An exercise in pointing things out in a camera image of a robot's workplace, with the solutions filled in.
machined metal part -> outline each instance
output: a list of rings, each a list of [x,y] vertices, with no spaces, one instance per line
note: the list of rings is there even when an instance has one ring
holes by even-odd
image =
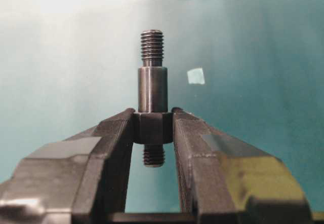
[[[164,113],[168,111],[168,70],[165,67],[138,69],[138,112]]]
[[[164,163],[163,144],[172,142],[172,114],[168,113],[168,70],[162,67],[163,34],[146,30],[141,34],[143,66],[138,69],[138,114],[135,142],[144,145],[148,167]]]
[[[0,223],[103,223],[108,213],[124,211],[133,112],[23,159],[0,188]]]
[[[197,212],[198,223],[312,223],[304,193],[278,158],[180,108],[173,113],[182,211]]]

threaded stud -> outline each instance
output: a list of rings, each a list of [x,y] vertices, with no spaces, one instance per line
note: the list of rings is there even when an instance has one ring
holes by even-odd
[[[144,66],[162,66],[163,33],[160,30],[143,31],[141,47]]]
[[[146,167],[160,167],[164,163],[163,145],[149,145],[144,146],[143,161]]]

blue-green backdrop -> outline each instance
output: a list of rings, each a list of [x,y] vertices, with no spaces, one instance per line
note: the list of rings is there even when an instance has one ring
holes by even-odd
[[[140,33],[165,34],[169,107],[281,158],[324,210],[324,0],[0,0],[0,180],[47,142],[137,107]],[[205,84],[189,84],[202,68]],[[127,211],[179,211],[173,146],[135,145]]]

threaded bolt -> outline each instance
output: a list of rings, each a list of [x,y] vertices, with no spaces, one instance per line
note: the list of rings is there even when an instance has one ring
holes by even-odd
[[[160,167],[164,163],[162,144],[146,144],[144,146],[143,161],[146,167]]]
[[[162,66],[163,33],[160,30],[145,30],[141,34],[143,66]],[[143,161],[146,167],[160,167],[164,163],[162,144],[144,145]]]
[[[160,30],[145,30],[141,34],[143,66],[162,66],[163,33]]]

dark metal cylinder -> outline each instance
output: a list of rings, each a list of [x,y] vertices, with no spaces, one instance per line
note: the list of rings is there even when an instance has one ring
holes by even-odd
[[[165,67],[138,69],[138,112],[168,111],[168,70]]]
[[[143,31],[141,48],[143,67],[138,69],[138,112],[162,115],[168,112],[168,70],[162,67],[162,32],[160,30]],[[143,160],[147,167],[159,167],[164,163],[162,124],[159,130],[159,133],[162,133],[160,142],[146,142],[144,146]]]

